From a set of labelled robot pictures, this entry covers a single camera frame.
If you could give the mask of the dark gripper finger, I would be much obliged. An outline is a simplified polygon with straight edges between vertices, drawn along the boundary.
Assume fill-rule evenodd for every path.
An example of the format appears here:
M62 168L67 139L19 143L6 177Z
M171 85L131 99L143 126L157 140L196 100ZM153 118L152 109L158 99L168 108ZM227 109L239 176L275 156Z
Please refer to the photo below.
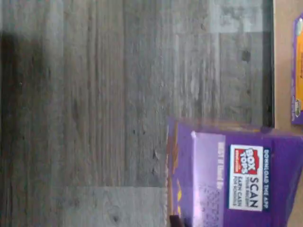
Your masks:
M179 215L170 215L169 221L171 227L184 227L184 224Z

